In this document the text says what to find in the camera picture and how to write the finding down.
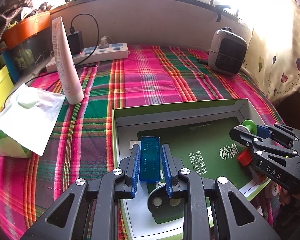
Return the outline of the green thread spool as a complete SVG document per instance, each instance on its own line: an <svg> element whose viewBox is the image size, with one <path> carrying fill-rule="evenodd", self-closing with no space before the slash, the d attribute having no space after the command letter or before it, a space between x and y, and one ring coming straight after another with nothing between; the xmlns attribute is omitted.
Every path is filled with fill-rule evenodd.
<svg viewBox="0 0 300 240"><path fill-rule="evenodd" d="M257 135L257 124L255 124L253 120L250 119L244 120L240 125L237 125L235 128L239 129L240 131Z"/></svg>

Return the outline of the amber bottle red cap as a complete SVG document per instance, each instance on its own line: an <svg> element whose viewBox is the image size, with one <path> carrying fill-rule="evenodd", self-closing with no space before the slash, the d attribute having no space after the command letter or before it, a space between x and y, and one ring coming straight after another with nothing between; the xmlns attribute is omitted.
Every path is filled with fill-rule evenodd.
<svg viewBox="0 0 300 240"><path fill-rule="evenodd" d="M249 148L244 149L237 157L237 160L243 167L249 166L253 161L253 156Z"/></svg>

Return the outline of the blue rectangular device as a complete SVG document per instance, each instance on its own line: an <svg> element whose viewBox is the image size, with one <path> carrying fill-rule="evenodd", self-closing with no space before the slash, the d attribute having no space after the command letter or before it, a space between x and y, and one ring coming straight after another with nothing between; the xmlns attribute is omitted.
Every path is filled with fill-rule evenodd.
<svg viewBox="0 0 300 240"><path fill-rule="evenodd" d="M142 136L139 174L141 183L157 183L161 180L160 161L160 138Z"/></svg>

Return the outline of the black round magnetic holder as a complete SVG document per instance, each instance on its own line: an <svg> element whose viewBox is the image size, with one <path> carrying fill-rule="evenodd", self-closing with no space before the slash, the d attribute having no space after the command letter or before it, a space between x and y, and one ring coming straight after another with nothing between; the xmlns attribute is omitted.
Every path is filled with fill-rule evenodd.
<svg viewBox="0 0 300 240"><path fill-rule="evenodd" d="M170 198L166 191L166 185L161 183L149 194L147 207L155 219L177 219L183 217L184 200Z"/></svg>

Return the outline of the white round cap container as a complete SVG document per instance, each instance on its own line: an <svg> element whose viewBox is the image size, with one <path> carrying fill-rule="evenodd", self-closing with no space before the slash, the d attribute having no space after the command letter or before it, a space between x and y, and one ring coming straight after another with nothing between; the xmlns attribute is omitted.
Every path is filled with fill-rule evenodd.
<svg viewBox="0 0 300 240"><path fill-rule="evenodd" d="M273 182L272 180L266 185L264 188L264 195L267 199L271 199L276 197L279 192L279 186L277 183Z"/></svg>

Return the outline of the green grey cardboard box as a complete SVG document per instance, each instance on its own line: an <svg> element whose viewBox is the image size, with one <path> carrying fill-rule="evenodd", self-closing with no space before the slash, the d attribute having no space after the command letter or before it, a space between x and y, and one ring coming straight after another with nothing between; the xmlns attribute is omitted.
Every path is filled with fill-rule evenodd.
<svg viewBox="0 0 300 240"><path fill-rule="evenodd" d="M244 149L229 136L230 129L250 119L257 125L264 120L248 99L206 100L113 110L112 141L115 168L130 156L134 143L143 136L160 137L169 144L171 154L186 168L205 178L228 178L251 201L269 183L256 183L249 168L237 160ZM121 200L122 217L128 239L182 239L182 214L173 218L153 218L147 200L150 193L164 185L138 182L133 200Z"/></svg>

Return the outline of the plaid pink green tablecloth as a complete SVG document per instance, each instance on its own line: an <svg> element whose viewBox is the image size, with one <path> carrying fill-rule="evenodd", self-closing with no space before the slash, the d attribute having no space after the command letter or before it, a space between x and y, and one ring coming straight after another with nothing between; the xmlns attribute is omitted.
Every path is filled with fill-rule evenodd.
<svg viewBox="0 0 300 240"><path fill-rule="evenodd" d="M8 239L19 239L77 178L97 179L113 168L115 108L243 98L266 124L282 120L249 77L222 76L200 64L205 51L131 46L129 52L79 71L85 98L63 106L41 157L0 157L0 227Z"/></svg>

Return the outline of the yellow heart pattern curtain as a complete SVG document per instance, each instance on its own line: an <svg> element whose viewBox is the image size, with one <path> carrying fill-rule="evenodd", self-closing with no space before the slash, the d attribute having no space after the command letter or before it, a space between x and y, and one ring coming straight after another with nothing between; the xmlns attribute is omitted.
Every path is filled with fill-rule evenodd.
<svg viewBox="0 0 300 240"><path fill-rule="evenodd" d="M275 105L300 91L300 5L296 0L245 0L252 34L243 69Z"/></svg>

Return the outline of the small grey space heater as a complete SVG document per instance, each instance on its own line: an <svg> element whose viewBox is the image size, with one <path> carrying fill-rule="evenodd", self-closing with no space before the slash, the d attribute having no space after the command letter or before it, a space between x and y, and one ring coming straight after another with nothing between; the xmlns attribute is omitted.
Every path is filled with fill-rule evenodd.
<svg viewBox="0 0 300 240"><path fill-rule="evenodd" d="M245 39L225 27L217 30L213 36L207 64L216 72L234 76L240 71L246 52Z"/></svg>

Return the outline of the white cosmetic tube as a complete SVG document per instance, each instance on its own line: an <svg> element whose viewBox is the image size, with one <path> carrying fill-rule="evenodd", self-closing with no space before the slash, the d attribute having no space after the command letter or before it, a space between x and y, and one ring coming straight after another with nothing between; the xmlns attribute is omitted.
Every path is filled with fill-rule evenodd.
<svg viewBox="0 0 300 240"><path fill-rule="evenodd" d="M84 94L61 17L52 21L52 46L64 95L69 104L76 105L83 100Z"/></svg>

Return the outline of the white tissue pack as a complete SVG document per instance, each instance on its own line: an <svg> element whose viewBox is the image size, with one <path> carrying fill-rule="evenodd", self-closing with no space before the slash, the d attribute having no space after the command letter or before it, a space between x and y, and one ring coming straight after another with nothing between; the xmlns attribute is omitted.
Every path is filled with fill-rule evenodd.
<svg viewBox="0 0 300 240"><path fill-rule="evenodd" d="M0 113L0 156L43 156L65 96L24 83Z"/></svg>

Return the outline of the white power strip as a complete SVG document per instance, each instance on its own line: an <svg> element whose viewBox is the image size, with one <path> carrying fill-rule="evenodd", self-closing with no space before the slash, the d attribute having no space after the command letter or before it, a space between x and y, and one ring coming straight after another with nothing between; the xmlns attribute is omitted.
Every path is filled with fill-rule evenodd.
<svg viewBox="0 0 300 240"><path fill-rule="evenodd" d="M110 44L107 48L99 48L92 53L94 47L84 48L80 54L74 55L75 65L90 64L95 62L126 59L129 55L126 43Z"/></svg>

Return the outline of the white plug in strip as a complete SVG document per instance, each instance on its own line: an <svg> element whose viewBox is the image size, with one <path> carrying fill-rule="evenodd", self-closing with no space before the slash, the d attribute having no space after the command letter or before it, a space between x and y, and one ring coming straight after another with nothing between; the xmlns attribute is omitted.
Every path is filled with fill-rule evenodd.
<svg viewBox="0 0 300 240"><path fill-rule="evenodd" d="M104 49L104 48L108 48L108 47L109 47L108 37L104 36L100 40L100 43L98 45L98 49Z"/></svg>

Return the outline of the orange planter with dried plant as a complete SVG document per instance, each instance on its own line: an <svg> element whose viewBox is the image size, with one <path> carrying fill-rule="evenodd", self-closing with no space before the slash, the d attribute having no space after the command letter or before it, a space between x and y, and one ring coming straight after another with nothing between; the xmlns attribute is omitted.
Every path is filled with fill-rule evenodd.
<svg viewBox="0 0 300 240"><path fill-rule="evenodd" d="M52 5L44 0L5 0L0 7L0 41L10 25L32 15L49 11L51 7Z"/></svg>

